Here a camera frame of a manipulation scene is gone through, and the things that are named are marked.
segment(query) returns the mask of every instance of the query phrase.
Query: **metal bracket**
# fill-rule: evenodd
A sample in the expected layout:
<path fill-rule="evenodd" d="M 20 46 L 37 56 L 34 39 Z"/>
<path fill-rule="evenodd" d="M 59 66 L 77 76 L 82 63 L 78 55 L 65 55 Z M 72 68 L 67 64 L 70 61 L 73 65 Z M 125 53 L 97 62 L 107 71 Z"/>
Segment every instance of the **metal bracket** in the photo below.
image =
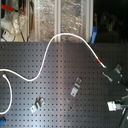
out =
<path fill-rule="evenodd" d="M 32 113 L 35 113 L 37 110 L 39 110 L 42 107 L 42 104 L 44 104 L 44 99 L 41 98 L 40 100 L 38 100 L 35 105 L 33 105 L 30 110 Z"/>
<path fill-rule="evenodd" d="M 79 91 L 79 88 L 80 88 L 81 83 L 82 83 L 82 80 L 77 77 L 77 78 L 76 78 L 76 83 L 74 84 L 74 87 L 73 87 L 73 89 L 72 89 L 72 91 L 71 91 L 71 95 L 72 95 L 73 97 L 75 97 L 76 94 L 77 94 L 77 92 Z"/>

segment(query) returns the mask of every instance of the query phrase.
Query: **cable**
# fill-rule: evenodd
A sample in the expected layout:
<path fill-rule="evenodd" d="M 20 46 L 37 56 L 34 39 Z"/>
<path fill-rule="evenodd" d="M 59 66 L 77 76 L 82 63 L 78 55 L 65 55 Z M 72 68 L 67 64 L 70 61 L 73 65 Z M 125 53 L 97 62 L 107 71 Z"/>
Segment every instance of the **cable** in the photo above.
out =
<path fill-rule="evenodd" d="M 21 30 L 20 22 L 19 22 L 19 28 L 20 28 L 19 30 L 20 30 L 20 34 L 21 34 L 21 37 L 23 39 L 23 42 L 25 42 L 25 38 L 24 38 L 22 30 Z"/>
<path fill-rule="evenodd" d="M 14 42 L 14 41 L 15 41 L 15 39 L 16 39 L 16 36 L 14 36 L 14 38 L 13 38 L 13 41 L 12 41 L 12 42 Z"/>
<path fill-rule="evenodd" d="M 5 74 L 3 74 L 3 78 L 7 81 L 8 85 L 9 85 L 10 103 L 8 105 L 8 108 L 4 112 L 0 112 L 0 115 L 6 114 L 9 111 L 9 109 L 11 108 L 11 104 L 12 104 L 12 88 L 11 88 L 11 84 L 10 84 L 10 82 L 9 82 L 9 80 L 8 80 L 8 78 L 7 78 L 7 76 Z"/>
<path fill-rule="evenodd" d="M 30 5 L 31 5 L 31 8 L 32 8 L 32 12 L 34 12 L 34 4 L 33 4 L 33 1 L 32 0 L 30 2 Z"/>
<path fill-rule="evenodd" d="M 44 62 L 45 62 L 45 59 L 46 59 L 46 55 L 47 55 L 47 52 L 48 52 L 48 49 L 49 49 L 49 46 L 50 46 L 51 42 L 52 42 L 57 36 L 63 36 L 63 35 L 65 35 L 65 36 L 66 36 L 66 35 L 68 35 L 68 36 L 74 36 L 74 37 L 76 37 L 76 38 L 81 39 L 81 40 L 87 45 L 87 47 L 91 50 L 91 52 L 93 53 L 93 55 L 95 56 L 95 58 L 97 59 L 97 61 L 101 64 L 101 66 L 102 66 L 103 68 L 106 68 L 106 66 L 105 66 L 105 65 L 100 61 L 100 59 L 97 57 L 97 55 L 95 54 L 95 52 L 93 51 L 93 49 L 89 46 L 89 44 L 88 44 L 82 37 L 77 36 L 77 35 L 75 35 L 75 34 L 71 34 L 71 33 L 61 33 L 61 34 L 55 35 L 55 36 L 49 41 L 49 43 L 48 43 L 48 45 L 47 45 L 47 47 L 46 47 L 45 53 L 44 53 L 44 58 L 43 58 L 43 60 L 42 60 L 42 64 L 41 64 L 41 67 L 40 67 L 40 69 L 39 69 L 39 72 L 38 72 L 37 76 L 35 76 L 34 78 L 32 78 L 32 79 L 25 78 L 24 76 L 18 74 L 18 73 L 15 72 L 15 71 L 10 70 L 10 69 L 0 69 L 0 72 L 3 72 L 3 71 L 4 71 L 4 72 L 10 72 L 10 73 L 12 73 L 12 74 L 14 74 L 14 75 L 20 77 L 21 79 L 23 79 L 23 80 L 25 80 L 25 81 L 28 81 L 28 82 L 31 82 L 31 81 L 36 80 L 36 79 L 40 76 L 40 73 L 41 73 L 42 68 L 43 68 L 43 66 L 44 66 Z"/>
<path fill-rule="evenodd" d="M 3 39 L 5 42 L 7 42 L 7 40 L 5 40 L 3 37 L 1 37 L 1 39 Z"/>

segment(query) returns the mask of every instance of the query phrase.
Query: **white cable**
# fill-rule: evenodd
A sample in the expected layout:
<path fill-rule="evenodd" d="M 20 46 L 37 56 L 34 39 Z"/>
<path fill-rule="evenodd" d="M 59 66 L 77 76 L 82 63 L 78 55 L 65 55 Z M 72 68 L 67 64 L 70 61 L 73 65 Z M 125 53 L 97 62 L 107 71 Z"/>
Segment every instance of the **white cable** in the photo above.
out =
<path fill-rule="evenodd" d="M 0 112 L 0 115 L 6 114 L 9 111 L 9 109 L 11 108 L 11 104 L 12 104 L 12 88 L 11 88 L 11 84 L 10 84 L 10 82 L 9 82 L 9 80 L 8 80 L 8 78 L 7 78 L 7 76 L 5 74 L 3 74 L 3 78 L 7 81 L 8 85 L 9 85 L 10 103 L 8 105 L 8 108 L 4 112 Z"/>
<path fill-rule="evenodd" d="M 4 72 L 10 72 L 10 73 L 12 73 L 12 74 L 14 74 L 14 75 L 20 77 L 21 79 L 23 79 L 23 80 L 25 80 L 25 81 L 28 81 L 28 82 L 31 82 L 31 81 L 36 80 L 36 79 L 40 76 L 40 73 L 41 73 L 42 68 L 43 68 L 43 66 L 44 66 L 44 62 L 45 62 L 45 59 L 46 59 L 46 55 L 47 55 L 47 52 L 48 52 L 48 49 L 49 49 L 49 46 L 50 46 L 51 42 L 52 42 L 56 37 L 58 37 L 58 36 L 64 36 L 64 35 L 65 35 L 65 36 L 74 36 L 74 37 L 79 38 L 80 40 L 82 40 L 82 41 L 87 45 L 87 47 L 91 50 L 91 52 L 93 53 L 93 55 L 95 56 L 95 58 L 99 61 L 99 63 L 101 64 L 101 66 L 102 66 L 103 68 L 106 68 L 106 66 L 99 60 L 99 58 L 97 57 L 97 55 L 95 54 L 95 52 L 93 51 L 93 49 L 89 46 L 89 44 L 88 44 L 82 37 L 77 36 L 77 35 L 75 35 L 75 34 L 71 34 L 71 33 L 60 33 L 60 34 L 55 35 L 55 36 L 49 41 L 49 43 L 48 43 L 48 45 L 47 45 L 47 47 L 46 47 L 45 53 L 44 53 L 44 58 L 43 58 L 43 61 L 42 61 L 40 70 L 39 70 L 37 76 L 35 76 L 34 78 L 32 78 L 32 79 L 25 78 L 25 77 L 23 77 L 22 75 L 20 75 L 20 74 L 14 72 L 14 71 L 12 71 L 12 70 L 10 70 L 10 69 L 0 69 L 0 72 L 3 72 L 3 71 L 4 71 Z"/>

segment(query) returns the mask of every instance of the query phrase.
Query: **metal clamp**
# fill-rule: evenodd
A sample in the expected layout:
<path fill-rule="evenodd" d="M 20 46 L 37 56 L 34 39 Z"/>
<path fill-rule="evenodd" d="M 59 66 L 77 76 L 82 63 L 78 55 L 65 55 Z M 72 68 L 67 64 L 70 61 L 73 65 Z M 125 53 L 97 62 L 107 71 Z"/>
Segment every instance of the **metal clamp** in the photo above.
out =
<path fill-rule="evenodd" d="M 31 112 L 32 113 L 35 113 L 37 110 L 39 110 L 41 107 L 42 107 L 42 105 L 44 105 L 44 99 L 43 98 L 41 98 L 40 100 L 38 100 L 36 103 L 35 103 L 35 105 L 33 105 L 31 108 L 30 108 L 30 110 L 31 110 Z"/>
<path fill-rule="evenodd" d="M 109 111 L 116 111 L 116 103 L 114 101 L 107 102 Z"/>
<path fill-rule="evenodd" d="M 72 91 L 71 91 L 71 95 L 72 95 L 73 97 L 75 97 L 76 94 L 77 94 L 77 92 L 79 91 L 79 88 L 80 88 L 81 83 L 82 83 L 82 80 L 77 77 L 76 83 L 74 84 L 74 88 L 73 88 Z"/>
<path fill-rule="evenodd" d="M 116 71 L 118 74 L 120 74 L 121 70 L 122 70 L 122 67 L 119 64 L 114 69 L 114 71 Z"/>

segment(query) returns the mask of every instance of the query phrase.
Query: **optical breadboard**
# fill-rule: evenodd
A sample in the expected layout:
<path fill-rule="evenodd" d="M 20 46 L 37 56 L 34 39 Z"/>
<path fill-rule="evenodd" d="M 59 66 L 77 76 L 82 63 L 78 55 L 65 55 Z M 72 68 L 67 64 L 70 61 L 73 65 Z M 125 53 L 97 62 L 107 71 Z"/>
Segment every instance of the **optical breadboard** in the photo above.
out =
<path fill-rule="evenodd" d="M 37 75 L 47 43 L 0 43 L 0 68 L 27 77 Z M 95 44 L 99 59 L 109 68 L 117 64 L 128 79 L 128 45 Z M 53 43 L 38 79 L 26 82 L 5 72 L 12 85 L 11 109 L 1 128 L 114 128 L 122 111 L 110 112 L 107 102 L 128 95 L 125 87 L 102 75 L 103 68 L 84 43 Z M 9 88 L 0 72 L 0 111 L 9 104 Z M 71 96 L 76 78 L 82 84 Z M 45 104 L 31 113 L 30 108 L 43 98 Z"/>

